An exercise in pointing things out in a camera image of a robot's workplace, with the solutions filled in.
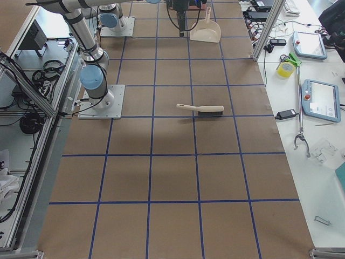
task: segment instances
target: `floor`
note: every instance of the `floor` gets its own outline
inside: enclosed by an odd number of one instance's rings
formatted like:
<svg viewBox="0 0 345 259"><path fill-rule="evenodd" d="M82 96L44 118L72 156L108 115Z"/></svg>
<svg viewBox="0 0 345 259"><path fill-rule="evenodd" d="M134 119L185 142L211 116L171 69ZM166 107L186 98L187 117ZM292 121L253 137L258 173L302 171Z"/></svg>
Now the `floor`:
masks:
<svg viewBox="0 0 345 259"><path fill-rule="evenodd" d="M126 84L123 117L72 119L38 243L45 258L308 258L240 7L209 5L220 44L179 38L163 3L122 5L134 37L102 47L108 82ZM225 111L201 118L177 103Z"/></svg>
<svg viewBox="0 0 345 259"><path fill-rule="evenodd" d="M3 25L0 28L0 33L2 36L5 35L5 37L0 37L1 51L5 53L7 52L26 17L31 11L31 6L25 6L25 3L28 2L30 2L30 0L0 1L0 10L5 10L2 11L0 15L0 23Z"/></svg>

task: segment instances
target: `metal base plate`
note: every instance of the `metal base plate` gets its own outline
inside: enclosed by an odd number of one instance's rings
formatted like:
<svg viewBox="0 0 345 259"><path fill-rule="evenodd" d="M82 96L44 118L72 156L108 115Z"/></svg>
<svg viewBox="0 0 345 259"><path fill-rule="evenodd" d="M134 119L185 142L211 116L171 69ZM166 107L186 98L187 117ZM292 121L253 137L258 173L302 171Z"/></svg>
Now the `metal base plate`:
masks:
<svg viewBox="0 0 345 259"><path fill-rule="evenodd" d="M122 113L123 96L125 95L125 85L108 85L109 91L114 96L114 102L112 106L105 109L90 108L84 112L78 113L80 119L120 119ZM88 94L85 91L83 98L88 98ZM91 106L89 102L84 102L80 106L80 110L87 109Z"/></svg>
<svg viewBox="0 0 345 259"><path fill-rule="evenodd" d="M101 30L101 37L105 38L115 38L115 37L125 37L125 36L132 36L134 31L134 17L126 17L127 18L127 27L123 31L115 32L110 30L107 27L102 28Z"/></svg>

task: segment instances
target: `dustpan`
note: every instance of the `dustpan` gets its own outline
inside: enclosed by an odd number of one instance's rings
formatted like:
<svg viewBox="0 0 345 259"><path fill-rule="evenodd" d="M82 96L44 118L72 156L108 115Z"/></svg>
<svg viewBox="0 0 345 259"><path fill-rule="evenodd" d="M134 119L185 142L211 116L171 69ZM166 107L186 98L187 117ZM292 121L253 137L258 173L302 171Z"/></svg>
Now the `dustpan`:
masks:
<svg viewBox="0 0 345 259"><path fill-rule="evenodd" d="M195 28L190 31L189 39L197 40L200 42L214 42L220 41L220 27L219 25L210 20L211 8L206 9L206 19L200 20Z"/></svg>

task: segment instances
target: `blue joint cap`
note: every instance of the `blue joint cap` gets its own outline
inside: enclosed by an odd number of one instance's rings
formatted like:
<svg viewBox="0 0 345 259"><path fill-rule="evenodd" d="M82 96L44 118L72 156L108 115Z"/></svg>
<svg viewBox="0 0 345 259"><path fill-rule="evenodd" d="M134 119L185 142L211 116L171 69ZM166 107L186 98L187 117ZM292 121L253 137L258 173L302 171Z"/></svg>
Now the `blue joint cap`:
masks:
<svg viewBox="0 0 345 259"><path fill-rule="evenodd" d="M79 78L87 90L95 90L103 82L103 73L98 66L88 65L80 71Z"/></svg>
<svg viewBox="0 0 345 259"><path fill-rule="evenodd" d="M146 0L150 4L158 4L161 0Z"/></svg>
<svg viewBox="0 0 345 259"><path fill-rule="evenodd" d="M108 28L114 28L119 23L118 17L113 13L101 13L101 23Z"/></svg>

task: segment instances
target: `brush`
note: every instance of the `brush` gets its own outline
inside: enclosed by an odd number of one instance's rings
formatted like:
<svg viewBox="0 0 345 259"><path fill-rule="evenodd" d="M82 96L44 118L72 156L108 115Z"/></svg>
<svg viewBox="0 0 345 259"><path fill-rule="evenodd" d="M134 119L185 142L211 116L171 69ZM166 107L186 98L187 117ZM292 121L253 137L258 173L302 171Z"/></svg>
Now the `brush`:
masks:
<svg viewBox="0 0 345 259"><path fill-rule="evenodd" d="M214 117L222 116L224 111L224 106L213 105L213 106L191 106L186 104L176 104L177 108L198 112L198 116L201 117Z"/></svg>

